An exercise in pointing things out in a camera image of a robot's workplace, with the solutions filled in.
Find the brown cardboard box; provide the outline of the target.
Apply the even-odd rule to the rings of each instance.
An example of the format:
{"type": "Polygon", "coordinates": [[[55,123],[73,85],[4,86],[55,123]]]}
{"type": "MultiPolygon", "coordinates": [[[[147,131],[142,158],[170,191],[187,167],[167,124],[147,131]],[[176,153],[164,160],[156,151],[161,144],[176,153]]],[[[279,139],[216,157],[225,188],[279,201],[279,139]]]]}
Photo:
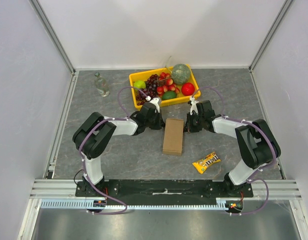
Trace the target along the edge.
{"type": "Polygon", "coordinates": [[[181,156],[183,150],[184,121],[167,118],[164,129],[162,153],[165,155],[181,156]]]}

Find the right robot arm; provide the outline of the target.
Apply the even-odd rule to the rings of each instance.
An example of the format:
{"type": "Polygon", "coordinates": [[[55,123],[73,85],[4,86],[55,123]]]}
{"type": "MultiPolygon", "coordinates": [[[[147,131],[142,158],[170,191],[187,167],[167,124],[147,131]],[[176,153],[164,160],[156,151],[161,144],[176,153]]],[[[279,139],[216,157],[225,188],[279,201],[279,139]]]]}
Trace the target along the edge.
{"type": "Polygon", "coordinates": [[[277,162],[281,148],[264,119],[246,121],[215,114],[209,100],[197,101],[191,97],[188,104],[190,111],[186,116],[184,132],[207,130],[237,140],[241,160],[224,176],[223,191],[227,196],[236,196],[241,187],[252,181],[257,171],[277,162]]]}

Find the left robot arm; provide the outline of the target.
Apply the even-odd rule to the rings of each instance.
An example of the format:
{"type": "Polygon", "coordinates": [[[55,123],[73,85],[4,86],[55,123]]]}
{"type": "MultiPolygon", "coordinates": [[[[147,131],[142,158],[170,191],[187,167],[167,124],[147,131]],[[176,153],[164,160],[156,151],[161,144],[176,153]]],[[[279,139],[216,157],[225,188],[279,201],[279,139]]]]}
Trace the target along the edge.
{"type": "Polygon", "coordinates": [[[75,195],[98,197],[103,193],[105,177],[101,154],[113,136],[137,136],[146,128],[161,130],[165,125],[160,107],[151,102],[146,102],[140,110],[125,118],[92,113],[72,137],[84,171],[82,181],[76,185],[75,195]]]}

